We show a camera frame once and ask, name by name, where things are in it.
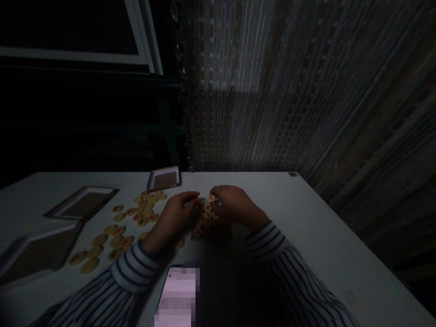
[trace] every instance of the striped shirt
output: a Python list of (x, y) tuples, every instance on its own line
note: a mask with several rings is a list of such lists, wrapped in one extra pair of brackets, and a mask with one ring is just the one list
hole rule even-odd
[[(245, 242), (277, 303), (276, 324), (360, 325), (271, 221), (248, 235)], [(147, 288), (158, 266), (158, 261), (136, 243), (107, 270), (49, 308), (31, 326), (127, 326), (136, 295)]]

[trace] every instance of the striped sleeve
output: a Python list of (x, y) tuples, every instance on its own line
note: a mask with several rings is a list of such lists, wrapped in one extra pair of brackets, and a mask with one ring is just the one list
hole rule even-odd
[(271, 221), (248, 235), (245, 242), (281, 303), (280, 319), (285, 325), (360, 326)]
[(140, 244), (31, 326), (127, 326), (136, 295), (145, 291), (159, 266)]

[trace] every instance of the person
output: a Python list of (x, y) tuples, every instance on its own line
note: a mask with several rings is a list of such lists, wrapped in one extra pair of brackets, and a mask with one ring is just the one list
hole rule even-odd
[[(218, 215), (251, 232), (245, 242), (263, 271), (264, 282), (281, 304), (277, 308), (281, 325), (359, 326), (244, 190), (221, 185), (210, 193), (221, 201), (221, 205), (211, 203)], [(133, 245), (78, 292), (49, 308), (31, 326), (127, 325), (135, 298), (153, 282), (159, 252), (188, 223), (198, 196), (198, 192), (183, 192), (169, 199), (160, 219), (141, 243)]]

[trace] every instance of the phone screen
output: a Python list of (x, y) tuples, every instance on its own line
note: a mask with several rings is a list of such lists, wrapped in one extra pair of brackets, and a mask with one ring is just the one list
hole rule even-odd
[(195, 298), (199, 285), (198, 268), (170, 267), (154, 314), (155, 327), (191, 326), (195, 321)]

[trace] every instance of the white table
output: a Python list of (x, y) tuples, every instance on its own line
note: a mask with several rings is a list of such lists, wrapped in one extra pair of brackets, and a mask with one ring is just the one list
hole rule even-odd
[[(149, 173), (36, 173), (0, 191), (0, 252), (26, 233), (65, 224), (46, 219), (43, 214), (85, 185), (108, 186), (120, 191), (86, 223), (73, 252), (89, 249), (93, 237), (112, 222), (114, 205), (133, 207), (133, 198), (145, 190)], [(237, 185), (247, 192), (300, 250), (317, 276), (340, 298), (359, 319), (362, 326), (435, 326), (435, 319), (360, 241), (348, 226), (301, 178), (287, 173), (182, 173), (183, 184), (166, 190), (168, 197), (182, 191), (195, 190), (206, 196), (215, 185)], [(158, 203), (160, 213), (164, 203)], [(126, 235), (137, 236), (153, 224), (139, 229), (131, 219)], [(242, 236), (247, 231), (233, 225), (230, 253), (245, 258), (247, 250)], [(201, 260), (216, 249), (209, 242), (191, 241), (185, 235), (185, 246), (168, 263)], [(86, 276), (78, 268), (64, 266), (59, 271), (17, 287), (0, 295), (0, 317), (14, 326), (26, 326), (45, 309), (67, 297), (109, 266), (106, 246), (100, 265)], [(160, 292), (162, 274), (152, 288), (140, 314), (142, 326), (152, 326)]]

